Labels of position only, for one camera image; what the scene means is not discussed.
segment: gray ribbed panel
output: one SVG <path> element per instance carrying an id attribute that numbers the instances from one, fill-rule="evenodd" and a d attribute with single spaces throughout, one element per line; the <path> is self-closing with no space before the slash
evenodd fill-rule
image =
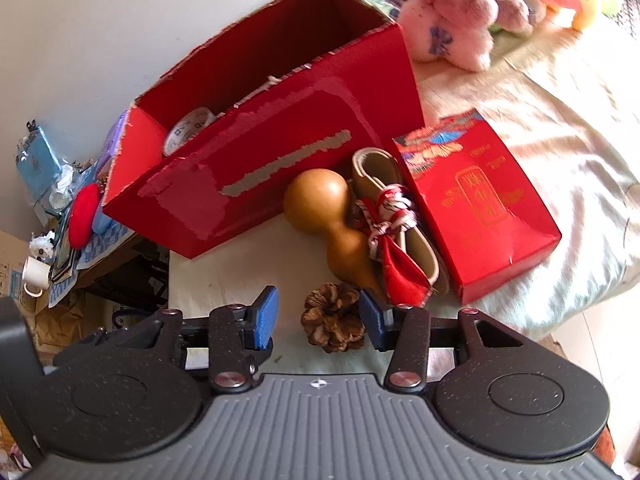
<path id="1" fill-rule="evenodd" d="M 373 375 L 265 375 L 218 397 L 180 442 L 129 462 L 50 456 L 29 480 L 602 480 L 619 478 L 590 454 L 529 465 L 484 456 L 443 430 L 418 397 Z"/>

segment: white wall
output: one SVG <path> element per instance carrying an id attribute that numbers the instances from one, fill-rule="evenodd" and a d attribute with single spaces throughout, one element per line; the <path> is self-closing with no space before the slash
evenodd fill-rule
<path id="1" fill-rule="evenodd" d="M 15 169 L 36 118 L 86 159 L 121 111 L 220 28 L 270 0 L 0 0 L 0 230 L 37 229 Z"/>

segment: bed sheet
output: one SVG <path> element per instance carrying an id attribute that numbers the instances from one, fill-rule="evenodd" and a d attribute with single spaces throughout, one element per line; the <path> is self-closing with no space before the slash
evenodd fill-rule
<path id="1" fill-rule="evenodd" d="M 474 303 L 532 338 L 640 276 L 640 70 L 612 54 L 623 42 L 625 52 L 638 48 L 604 17 L 583 34 L 546 22 L 527 40 L 499 34 L 485 73 L 444 60 L 415 66 L 429 120 L 478 108 L 562 232 L 545 262 Z M 381 81 L 385 88 L 392 86 Z M 305 296 L 331 280 L 323 241 L 279 216 L 193 260 L 172 253 L 169 302 L 187 317 L 206 316 L 220 305 L 251 303 L 263 286 L 276 285 L 280 315 L 263 372 L 381 376 L 388 353 L 366 345 L 327 355 L 307 343 L 300 326 Z M 452 295 L 428 303 L 436 316 L 454 317 L 459 308 Z M 450 352 L 434 352 L 430 378 L 451 365 Z"/>

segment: white mug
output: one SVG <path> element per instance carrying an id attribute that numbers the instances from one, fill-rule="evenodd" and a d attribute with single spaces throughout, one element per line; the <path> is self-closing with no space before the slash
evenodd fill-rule
<path id="1" fill-rule="evenodd" d="M 24 291 L 34 298 L 42 296 L 43 291 L 49 288 L 50 268 L 46 263 L 28 256 L 22 269 L 22 287 Z M 27 285 L 36 286 L 39 292 L 31 292 Z"/>

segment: brown pine cone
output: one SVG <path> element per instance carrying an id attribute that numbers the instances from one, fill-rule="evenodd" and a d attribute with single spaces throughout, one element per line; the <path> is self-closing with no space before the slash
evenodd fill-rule
<path id="1" fill-rule="evenodd" d="M 300 317 L 309 342 L 331 352 L 364 346 L 364 325 L 358 312 L 358 291 L 348 283 L 325 283 L 305 300 Z"/>

